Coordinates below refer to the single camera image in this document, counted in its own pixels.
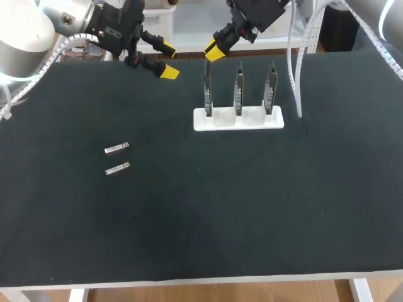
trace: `white shelf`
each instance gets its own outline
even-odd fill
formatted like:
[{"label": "white shelf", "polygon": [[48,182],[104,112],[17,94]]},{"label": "white shelf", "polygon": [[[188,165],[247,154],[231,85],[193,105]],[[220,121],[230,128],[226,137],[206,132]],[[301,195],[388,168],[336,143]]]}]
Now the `white shelf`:
[{"label": "white shelf", "polygon": [[[214,2],[180,2],[174,12],[173,40],[169,41],[177,52],[203,52],[213,33],[231,21],[229,7],[224,0]],[[292,37],[292,47],[302,46],[304,22],[297,14]],[[287,34],[271,38],[257,38],[253,44],[241,38],[232,50],[260,50],[287,47]],[[150,45],[138,44],[144,53],[156,53]]]}]

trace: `wooden floor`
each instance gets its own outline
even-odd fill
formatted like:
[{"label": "wooden floor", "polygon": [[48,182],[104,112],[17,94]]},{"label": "wooden floor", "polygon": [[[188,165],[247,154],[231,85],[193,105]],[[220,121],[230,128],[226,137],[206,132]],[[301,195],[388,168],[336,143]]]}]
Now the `wooden floor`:
[{"label": "wooden floor", "polygon": [[[369,279],[374,302],[385,302],[403,278]],[[70,291],[47,291],[51,302],[68,302]],[[347,280],[153,286],[93,289],[88,302],[354,302]],[[7,302],[0,294],[0,302]]]}]

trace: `white stand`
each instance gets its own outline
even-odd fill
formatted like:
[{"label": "white stand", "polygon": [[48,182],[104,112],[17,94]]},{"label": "white stand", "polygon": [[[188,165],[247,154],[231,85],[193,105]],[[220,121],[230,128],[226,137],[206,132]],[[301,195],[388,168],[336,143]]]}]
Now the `white stand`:
[{"label": "white stand", "polygon": [[195,131],[217,130],[255,130],[284,128],[284,119],[279,106],[273,106],[271,115],[267,115],[262,106],[242,107],[242,116],[237,116],[235,107],[213,109],[213,116],[207,117],[205,108],[193,111],[193,128]]}]

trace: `white cable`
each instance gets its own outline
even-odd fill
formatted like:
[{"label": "white cable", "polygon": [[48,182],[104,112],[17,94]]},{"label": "white cable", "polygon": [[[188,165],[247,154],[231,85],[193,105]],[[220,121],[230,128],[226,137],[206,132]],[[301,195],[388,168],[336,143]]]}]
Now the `white cable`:
[{"label": "white cable", "polygon": [[5,85],[5,84],[1,84],[1,85],[3,87],[4,93],[7,98],[7,110],[4,113],[4,118],[6,120],[8,120],[11,117],[11,112],[10,112],[11,111],[11,93],[10,93],[10,90],[8,89],[7,85]]},{"label": "white cable", "polygon": [[[40,79],[46,74],[46,72],[49,70],[50,66],[52,66],[52,64],[56,61],[57,57],[61,54],[61,52],[66,48],[66,46],[74,41],[74,40],[90,40],[92,42],[98,43],[98,38],[94,35],[90,35],[87,33],[78,33],[74,36],[70,36],[69,38],[66,38],[57,48],[56,51],[53,52],[53,54],[50,56],[50,58],[45,62],[45,64],[42,66],[42,68],[40,69],[40,71],[38,72],[38,74],[33,78],[33,80],[28,83],[28,85],[26,85],[13,99],[11,102],[11,105],[16,104],[20,99],[23,98],[23,96],[25,96],[25,94],[27,94],[28,92],[31,91],[32,88],[34,88],[34,86],[36,84],[38,84],[38,82],[40,81]],[[2,120],[3,117],[5,117],[4,115],[6,114],[6,112],[8,112],[11,109],[11,107],[9,106],[9,104],[7,104],[6,106],[4,106],[1,110],[0,110],[0,121]]]},{"label": "white cable", "polygon": [[304,40],[302,42],[302,47],[300,47],[300,50],[298,52],[297,66],[295,68],[295,104],[297,105],[297,114],[299,118],[302,117],[300,82],[301,82],[302,61],[304,59],[305,49],[308,47],[309,39],[312,36],[312,31],[314,30],[314,24],[317,18],[322,14],[326,6],[333,2],[335,2],[335,0],[321,1],[318,4],[312,16],[310,17],[307,27],[305,28],[304,31]]},{"label": "white cable", "polygon": [[364,29],[365,33],[368,35],[369,39],[371,42],[374,44],[375,48],[378,50],[379,54],[383,57],[383,59],[388,63],[389,67],[397,74],[397,76],[403,80],[403,69],[400,67],[400,65],[394,60],[394,58],[391,56],[391,54],[386,50],[386,48],[382,45],[382,42],[378,39],[376,34],[373,32],[373,30],[347,5],[345,0],[325,0],[322,1],[315,12],[312,14],[312,16],[309,19],[309,22],[307,24],[307,27],[304,31],[304,40],[302,42],[302,47],[299,50],[298,53],[298,59],[297,59],[297,67],[295,69],[295,104],[297,105],[297,113],[298,117],[302,117],[302,105],[301,105],[301,89],[300,89],[300,80],[301,80],[301,70],[302,70],[302,62],[304,59],[304,54],[305,54],[305,49],[308,47],[309,43],[309,38],[312,36],[312,31],[314,29],[314,23],[316,22],[316,19],[321,15],[323,10],[328,4],[331,4],[332,2],[337,2],[345,5],[353,14],[353,16],[356,18],[358,23],[361,25],[361,27]]},{"label": "white cable", "polygon": [[402,67],[395,61],[393,56],[387,51],[387,49],[384,47],[382,42],[378,39],[377,35],[373,32],[373,30],[370,28],[368,24],[366,24],[352,9],[351,7],[348,6],[346,1],[340,0],[353,14],[353,16],[356,18],[358,23],[361,25],[363,30],[365,31],[366,35],[368,38],[371,40],[373,46],[378,50],[379,54],[382,56],[382,58],[386,61],[386,63],[389,65],[389,67],[395,72],[395,74],[400,78],[400,80],[403,81],[403,69]]},{"label": "white cable", "polygon": [[295,81],[293,76],[292,70],[292,60],[291,60],[291,40],[292,40],[292,31],[294,29],[295,18],[297,17],[297,4],[295,0],[292,0],[291,5],[291,20],[290,20],[290,28],[288,30],[288,40],[287,40],[287,67],[288,67],[288,77],[290,78],[291,88],[294,93],[294,97],[296,98],[295,94]]},{"label": "white cable", "polygon": [[383,8],[382,14],[380,15],[380,19],[379,19],[379,35],[385,41],[386,41],[386,39],[385,39],[385,36],[383,35],[383,24],[385,23],[386,15],[388,14],[393,3],[395,3],[395,0],[388,0],[386,2],[385,7]]}]

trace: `dark fabric tablecloth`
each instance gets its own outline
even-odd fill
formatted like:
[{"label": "dark fabric tablecloth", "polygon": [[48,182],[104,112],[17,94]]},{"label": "dark fabric tablecloth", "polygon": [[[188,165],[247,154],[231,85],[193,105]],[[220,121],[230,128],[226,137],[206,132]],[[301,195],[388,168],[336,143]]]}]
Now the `dark fabric tablecloth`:
[{"label": "dark fabric tablecloth", "polygon": [[0,287],[403,269],[403,83],[374,53],[308,55],[298,119],[285,57],[225,59],[214,106],[239,60],[245,106],[276,62],[284,129],[195,132],[204,60],[174,82],[52,67],[0,123]]}]

